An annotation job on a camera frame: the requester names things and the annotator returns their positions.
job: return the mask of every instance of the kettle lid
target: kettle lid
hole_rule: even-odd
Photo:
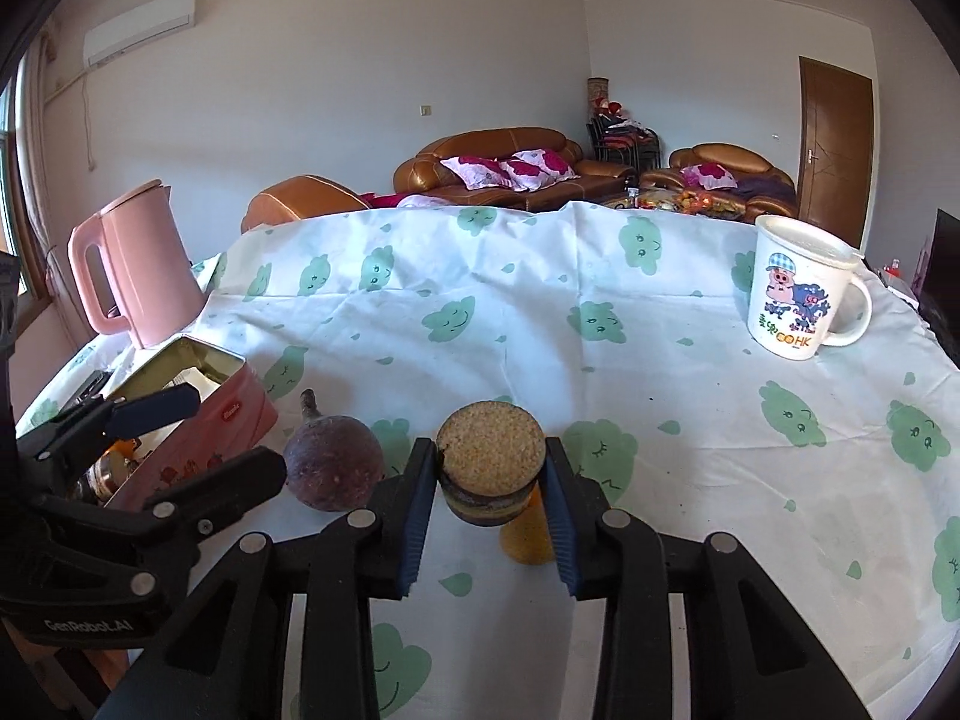
[[[117,199],[107,203],[107,205],[104,205],[104,207],[100,209],[100,215],[107,214],[110,211],[112,211],[114,208],[117,208],[118,206],[123,205],[125,202],[127,202],[127,200],[132,200],[138,194],[143,194],[144,191],[150,191],[151,189],[155,189],[156,187],[161,186],[162,184],[163,182],[159,178],[155,178],[152,181],[148,181],[146,184],[141,184],[136,189],[131,189],[131,191],[128,191],[126,194],[122,194],[121,196],[117,197]]]

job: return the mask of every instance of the white wall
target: white wall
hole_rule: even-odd
[[[960,74],[909,0],[884,0],[872,31],[883,132],[867,258],[898,257],[910,278],[937,208],[960,218]]]
[[[67,14],[49,84],[80,69],[90,26],[144,1]],[[88,76],[95,170],[80,84],[47,106],[55,235],[159,176],[188,255],[206,257],[299,172],[385,193],[443,135],[539,124],[584,140],[588,75],[579,0],[197,0],[195,28]]]
[[[16,340],[10,359],[10,399],[19,419],[77,351],[53,306],[47,307]]]
[[[695,143],[737,143],[796,180],[799,57],[877,87],[869,28],[788,2],[587,0],[587,33],[593,74],[611,79],[611,99],[658,132],[664,157]]]

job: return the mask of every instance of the pink tin box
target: pink tin box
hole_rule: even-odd
[[[110,508],[140,511],[154,493],[253,448],[277,422],[277,410],[242,357],[189,336],[160,349],[109,397],[141,397],[183,382],[200,391],[200,410],[141,437],[133,456],[139,466],[110,498]]]

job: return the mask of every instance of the kettle handle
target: kettle handle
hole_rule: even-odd
[[[80,293],[80,302],[83,303],[86,318],[90,326],[104,336],[130,330],[130,321],[123,314],[119,317],[107,317],[100,307],[96,290],[93,289],[93,279],[90,278],[90,268],[86,264],[86,252],[90,247],[99,248],[100,257],[104,265],[109,268],[109,252],[104,243],[104,223],[99,214],[93,215],[74,228],[67,245],[70,267],[77,281],[77,292]]]

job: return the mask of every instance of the curtain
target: curtain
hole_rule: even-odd
[[[76,348],[83,346],[93,331],[86,321],[64,247],[56,245],[50,233],[50,196],[47,194],[43,164],[43,68],[46,65],[45,42],[48,30],[42,30],[20,62],[16,76],[16,155],[27,206],[27,218],[40,243],[46,264],[47,288],[53,298],[67,338]]]

